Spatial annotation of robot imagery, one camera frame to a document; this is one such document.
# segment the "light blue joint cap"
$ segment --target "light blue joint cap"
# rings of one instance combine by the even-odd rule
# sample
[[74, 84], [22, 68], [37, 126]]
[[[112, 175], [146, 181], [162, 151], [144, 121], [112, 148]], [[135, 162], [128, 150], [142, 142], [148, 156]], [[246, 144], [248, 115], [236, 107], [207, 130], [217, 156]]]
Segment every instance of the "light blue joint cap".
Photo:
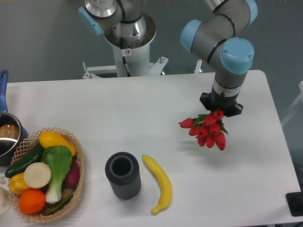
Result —
[[193, 41], [196, 35], [196, 32], [202, 22], [199, 20], [192, 20], [187, 25], [185, 25], [181, 36], [180, 42], [181, 45], [191, 53], [191, 48], [193, 45]]
[[220, 58], [228, 71], [243, 74], [250, 70], [254, 54], [254, 47], [248, 40], [232, 38], [223, 44]]
[[257, 18], [258, 7], [257, 7], [255, 0], [246, 0], [246, 2], [250, 8], [250, 23], [248, 24], [248, 25], [250, 25]]
[[94, 35], [101, 35], [104, 33], [99, 25], [93, 20], [93, 18], [91, 18], [91, 16], [87, 13], [87, 11], [85, 11], [82, 6], [78, 9], [78, 15], [80, 16], [86, 28]]

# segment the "black cylindrical container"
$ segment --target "black cylindrical container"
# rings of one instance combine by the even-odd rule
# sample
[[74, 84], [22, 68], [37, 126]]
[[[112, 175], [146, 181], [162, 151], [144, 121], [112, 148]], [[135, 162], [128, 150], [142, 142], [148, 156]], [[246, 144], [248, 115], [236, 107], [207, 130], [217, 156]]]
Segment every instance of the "black cylindrical container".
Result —
[[105, 174], [120, 199], [131, 199], [141, 190], [139, 163], [132, 154], [118, 152], [112, 155], [106, 162]]

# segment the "wicker basket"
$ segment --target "wicker basket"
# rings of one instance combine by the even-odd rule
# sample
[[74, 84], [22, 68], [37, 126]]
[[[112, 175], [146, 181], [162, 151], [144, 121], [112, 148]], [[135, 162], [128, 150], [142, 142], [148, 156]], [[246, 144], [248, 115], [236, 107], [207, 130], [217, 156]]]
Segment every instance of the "wicker basket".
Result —
[[10, 202], [12, 204], [12, 207], [15, 209], [15, 211], [22, 218], [24, 218], [30, 222], [37, 222], [37, 223], [53, 221], [53, 220], [56, 220], [56, 219], [62, 217], [66, 213], [68, 213], [74, 207], [74, 205], [77, 203], [77, 201], [80, 197], [80, 194], [82, 191], [82, 186], [83, 186], [83, 178], [84, 178], [84, 158], [83, 158], [81, 145], [80, 145], [79, 141], [77, 140], [77, 138], [72, 133], [70, 133], [69, 131], [63, 130], [63, 129], [59, 129], [59, 128], [42, 129], [41, 131], [37, 131], [36, 133], [33, 133], [31, 136], [28, 137], [28, 139], [24, 139], [23, 142], [20, 143], [20, 146], [17, 148], [17, 151], [15, 152], [11, 163], [13, 164], [17, 160], [22, 158], [22, 156], [24, 156], [38, 142], [40, 134], [44, 131], [55, 131], [55, 132], [61, 134], [70, 143], [72, 143], [75, 146], [75, 148], [77, 150], [77, 155], [75, 157], [76, 157], [78, 166], [80, 167], [80, 179], [79, 179], [78, 184], [75, 187], [71, 187], [66, 183], [62, 184], [62, 198], [65, 198], [70, 193], [73, 193], [74, 196], [70, 200], [70, 202], [67, 205], [65, 205], [61, 210], [59, 210], [49, 216], [43, 216], [42, 214], [48, 208], [56, 206], [60, 202], [55, 203], [55, 204], [46, 203], [45, 207], [40, 212], [38, 212], [36, 214], [28, 215], [28, 214], [24, 214], [20, 211], [20, 208], [18, 205], [20, 195], [10, 192], [10, 195], [9, 195]]

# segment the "fake vegetable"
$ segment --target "fake vegetable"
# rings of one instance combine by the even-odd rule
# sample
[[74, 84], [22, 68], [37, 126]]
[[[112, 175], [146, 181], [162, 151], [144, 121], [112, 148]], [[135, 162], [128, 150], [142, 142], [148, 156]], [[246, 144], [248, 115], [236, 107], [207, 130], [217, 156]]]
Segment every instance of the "fake vegetable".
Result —
[[62, 207], [64, 207], [66, 204], [68, 204], [71, 199], [73, 197], [73, 193], [69, 194], [68, 196], [66, 196], [59, 204], [58, 206], [52, 207], [50, 209], [48, 209], [43, 216], [48, 216], [51, 214], [54, 214], [55, 212], [57, 212], [58, 210], [61, 210]]
[[172, 197], [171, 183], [165, 171], [152, 157], [148, 155], [142, 155], [142, 160], [146, 167], [156, 177], [161, 188], [161, 196], [159, 198], [158, 204], [151, 210], [151, 214], [156, 215], [160, 211], [166, 209], [170, 204]]
[[24, 173], [14, 175], [9, 179], [9, 190], [17, 195], [22, 195], [29, 186], [24, 181]]
[[62, 197], [62, 182], [71, 167], [71, 150], [66, 146], [55, 146], [45, 149], [45, 164], [52, 172], [51, 180], [46, 191], [46, 202], [55, 203]]
[[31, 188], [42, 188], [51, 179], [51, 169], [43, 162], [30, 164], [24, 172], [24, 181]]
[[80, 179], [80, 169], [75, 159], [72, 160], [71, 169], [65, 177], [65, 182], [70, 186], [76, 186]]
[[29, 152], [5, 171], [5, 176], [11, 178], [16, 174], [23, 173], [30, 164], [40, 162], [43, 151], [44, 148], [38, 142]]
[[20, 211], [34, 214], [42, 210], [45, 205], [45, 195], [39, 189], [28, 189], [19, 198]]
[[45, 149], [53, 146], [62, 145], [68, 147], [71, 150], [72, 156], [75, 156], [77, 153], [76, 148], [69, 141], [67, 141], [66, 138], [54, 131], [42, 132], [39, 137], [39, 141], [42, 147], [44, 147]]

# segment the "sticker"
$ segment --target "sticker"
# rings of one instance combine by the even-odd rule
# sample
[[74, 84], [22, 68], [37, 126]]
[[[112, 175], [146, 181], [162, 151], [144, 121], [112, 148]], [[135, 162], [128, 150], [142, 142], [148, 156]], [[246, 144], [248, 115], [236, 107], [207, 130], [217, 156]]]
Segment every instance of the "sticker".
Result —
[[132, 55], [131, 49], [122, 49], [121, 52], [122, 52], [122, 57]]

